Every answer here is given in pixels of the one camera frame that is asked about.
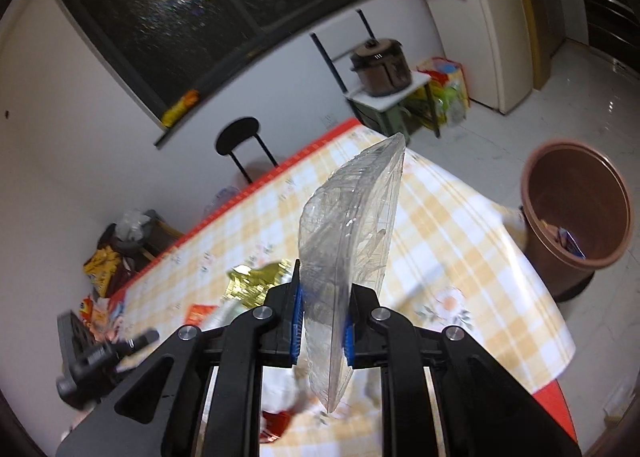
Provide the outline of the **gold foil wrapper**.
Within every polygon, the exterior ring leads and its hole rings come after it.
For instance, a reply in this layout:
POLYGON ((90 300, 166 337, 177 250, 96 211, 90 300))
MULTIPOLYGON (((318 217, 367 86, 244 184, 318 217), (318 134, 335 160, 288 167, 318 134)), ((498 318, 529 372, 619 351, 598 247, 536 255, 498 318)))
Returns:
POLYGON ((291 272, 292 264, 288 260, 270 262, 262 267, 240 264, 227 273, 229 282, 224 297, 238 300, 248 309, 260 307, 268 291, 287 283, 291 272))

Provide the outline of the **white plastic bag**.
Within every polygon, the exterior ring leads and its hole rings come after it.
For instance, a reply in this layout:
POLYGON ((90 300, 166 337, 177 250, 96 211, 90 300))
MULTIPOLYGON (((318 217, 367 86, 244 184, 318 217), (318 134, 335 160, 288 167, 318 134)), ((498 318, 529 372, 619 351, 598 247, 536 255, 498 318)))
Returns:
POLYGON ((311 391, 308 363, 291 368, 265 367, 262 370, 262 411, 279 414, 318 411, 319 399, 311 391))

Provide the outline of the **clear plastic food lid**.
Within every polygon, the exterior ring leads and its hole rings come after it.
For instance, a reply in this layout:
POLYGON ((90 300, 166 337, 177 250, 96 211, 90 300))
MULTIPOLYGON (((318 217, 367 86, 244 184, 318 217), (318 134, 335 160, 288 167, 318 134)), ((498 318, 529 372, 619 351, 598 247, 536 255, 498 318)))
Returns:
POLYGON ((405 151, 400 133, 361 151, 316 189, 299 219, 310 387, 328 413, 352 377, 343 349, 352 286, 380 292, 385 278, 405 151))

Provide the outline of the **red plastic snack tray wrapper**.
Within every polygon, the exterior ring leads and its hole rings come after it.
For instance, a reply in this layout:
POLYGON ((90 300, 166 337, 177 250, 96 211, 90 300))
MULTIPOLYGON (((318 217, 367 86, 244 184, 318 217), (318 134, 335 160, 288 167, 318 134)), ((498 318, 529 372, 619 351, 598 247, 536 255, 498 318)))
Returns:
POLYGON ((217 309, 217 305, 192 304, 186 311, 183 324, 201 328, 217 309))

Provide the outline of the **crushed red cola can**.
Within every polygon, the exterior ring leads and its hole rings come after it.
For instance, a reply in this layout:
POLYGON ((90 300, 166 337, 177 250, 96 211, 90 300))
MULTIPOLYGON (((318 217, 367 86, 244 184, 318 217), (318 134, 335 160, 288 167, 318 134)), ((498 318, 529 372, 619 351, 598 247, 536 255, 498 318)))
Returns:
POLYGON ((278 413, 268 413, 262 411, 260 417, 259 443, 271 444, 279 440, 290 426, 295 414, 292 409, 279 411, 278 413))

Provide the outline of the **blue purple snack wrapper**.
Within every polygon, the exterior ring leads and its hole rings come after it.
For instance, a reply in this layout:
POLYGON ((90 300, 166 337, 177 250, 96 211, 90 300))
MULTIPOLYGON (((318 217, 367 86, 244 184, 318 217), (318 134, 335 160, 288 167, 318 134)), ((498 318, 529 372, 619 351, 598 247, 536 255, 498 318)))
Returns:
POLYGON ((582 248, 579 247, 574 236, 566 228, 558 228, 558 231, 556 232, 556 241, 565 251, 574 255, 574 257, 585 260, 585 252, 582 251, 582 248))

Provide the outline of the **brown plastic trash bin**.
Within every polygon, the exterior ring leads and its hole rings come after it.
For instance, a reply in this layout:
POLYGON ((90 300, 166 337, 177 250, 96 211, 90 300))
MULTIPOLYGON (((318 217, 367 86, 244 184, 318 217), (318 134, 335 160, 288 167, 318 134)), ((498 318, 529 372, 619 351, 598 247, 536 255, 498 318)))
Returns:
POLYGON ((524 253, 556 302, 574 299, 602 269, 625 253, 634 232, 634 205, 608 156, 574 139, 553 139, 528 157, 521 177, 527 226, 524 253), (556 241, 567 229, 585 260, 556 241))

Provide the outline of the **orange red snack bag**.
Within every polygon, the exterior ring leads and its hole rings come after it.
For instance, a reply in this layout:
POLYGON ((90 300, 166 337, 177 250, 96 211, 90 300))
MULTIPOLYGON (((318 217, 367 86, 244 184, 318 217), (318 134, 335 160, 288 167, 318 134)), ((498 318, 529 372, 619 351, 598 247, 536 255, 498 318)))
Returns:
POLYGON ((93 333, 105 333, 110 325, 108 300, 87 295, 80 302, 78 316, 82 323, 93 333))

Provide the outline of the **clear plastic storage container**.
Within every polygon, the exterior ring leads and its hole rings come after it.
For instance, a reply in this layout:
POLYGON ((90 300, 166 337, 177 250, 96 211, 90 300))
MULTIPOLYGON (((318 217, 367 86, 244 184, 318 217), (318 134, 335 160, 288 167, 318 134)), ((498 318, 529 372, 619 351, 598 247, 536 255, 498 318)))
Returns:
POLYGON ((205 207, 203 213, 204 221, 215 220, 220 214, 226 213, 239 201, 241 189, 228 186, 217 192, 213 200, 205 207))

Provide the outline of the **clear crumpled plastic bag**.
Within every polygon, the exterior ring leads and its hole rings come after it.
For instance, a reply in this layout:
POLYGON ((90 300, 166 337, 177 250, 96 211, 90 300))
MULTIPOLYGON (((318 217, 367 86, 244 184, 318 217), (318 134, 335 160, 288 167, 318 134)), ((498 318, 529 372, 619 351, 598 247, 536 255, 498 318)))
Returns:
POLYGON ((140 241, 144 226, 151 221, 148 214, 138 209, 126 211, 115 224, 115 236, 120 241, 140 241))

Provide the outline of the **dark side stool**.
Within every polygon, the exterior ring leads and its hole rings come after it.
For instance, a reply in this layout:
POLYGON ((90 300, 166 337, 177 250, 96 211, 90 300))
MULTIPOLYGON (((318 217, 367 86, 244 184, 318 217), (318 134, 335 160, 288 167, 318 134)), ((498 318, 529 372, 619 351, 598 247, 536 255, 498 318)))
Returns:
POLYGON ((118 219, 107 226, 96 247, 99 249, 110 246, 124 258, 153 261, 157 255, 161 255, 183 237, 183 232, 166 223, 155 210, 149 209, 141 212, 148 214, 151 221, 144 226, 144 236, 140 241, 118 240, 115 236, 115 224, 118 219))

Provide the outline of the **yellow orange snack packet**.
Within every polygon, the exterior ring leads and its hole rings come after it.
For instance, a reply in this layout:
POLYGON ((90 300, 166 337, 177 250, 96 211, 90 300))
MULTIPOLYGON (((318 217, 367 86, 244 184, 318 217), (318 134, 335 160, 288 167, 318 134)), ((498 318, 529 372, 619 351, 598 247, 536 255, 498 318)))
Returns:
POLYGON ((175 105, 168 108, 160 118, 160 123, 164 128, 172 128, 180 121, 198 102, 200 93, 196 90, 189 90, 184 93, 175 105))

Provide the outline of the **colourful shopping bag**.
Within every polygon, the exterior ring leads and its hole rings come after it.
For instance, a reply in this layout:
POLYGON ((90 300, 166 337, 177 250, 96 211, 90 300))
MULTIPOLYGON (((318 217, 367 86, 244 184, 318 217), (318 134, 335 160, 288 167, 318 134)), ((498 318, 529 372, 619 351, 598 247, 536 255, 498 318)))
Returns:
POLYGON ((417 65, 416 70, 431 77, 428 87, 438 123, 449 128, 462 124, 470 108, 470 99, 460 62, 432 57, 417 65))

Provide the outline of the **brown electric pressure cooker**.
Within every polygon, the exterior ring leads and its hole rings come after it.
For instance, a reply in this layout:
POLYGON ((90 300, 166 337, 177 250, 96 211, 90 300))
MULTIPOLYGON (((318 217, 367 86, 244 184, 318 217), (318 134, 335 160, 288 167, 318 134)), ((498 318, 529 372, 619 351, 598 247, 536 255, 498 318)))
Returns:
POLYGON ((350 61, 363 90, 372 97, 398 93, 412 82, 411 70, 397 40, 367 40, 352 52, 350 61))

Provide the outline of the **white refrigerator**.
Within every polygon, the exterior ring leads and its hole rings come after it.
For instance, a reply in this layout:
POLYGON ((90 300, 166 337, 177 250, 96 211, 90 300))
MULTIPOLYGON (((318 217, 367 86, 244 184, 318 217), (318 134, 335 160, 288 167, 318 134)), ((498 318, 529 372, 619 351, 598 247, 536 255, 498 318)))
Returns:
POLYGON ((462 65, 469 98, 502 114, 533 90, 522 0, 426 0, 445 57, 462 65))

